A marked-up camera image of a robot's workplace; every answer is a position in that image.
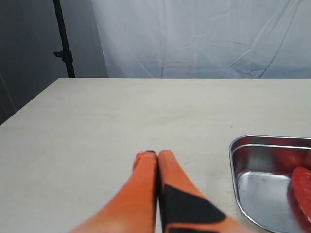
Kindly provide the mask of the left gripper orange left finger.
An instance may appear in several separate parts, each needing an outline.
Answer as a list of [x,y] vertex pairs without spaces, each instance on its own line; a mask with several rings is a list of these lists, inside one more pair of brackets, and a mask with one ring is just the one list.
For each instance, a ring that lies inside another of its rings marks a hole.
[[120,191],[72,233],[153,233],[156,222],[158,159],[154,151],[136,155],[133,172]]

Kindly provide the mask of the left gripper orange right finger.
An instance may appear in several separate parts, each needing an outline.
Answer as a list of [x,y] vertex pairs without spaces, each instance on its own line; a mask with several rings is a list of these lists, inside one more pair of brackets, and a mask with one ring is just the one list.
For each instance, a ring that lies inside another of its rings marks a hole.
[[170,150],[158,155],[164,233],[242,233],[243,225],[214,206],[192,183]]

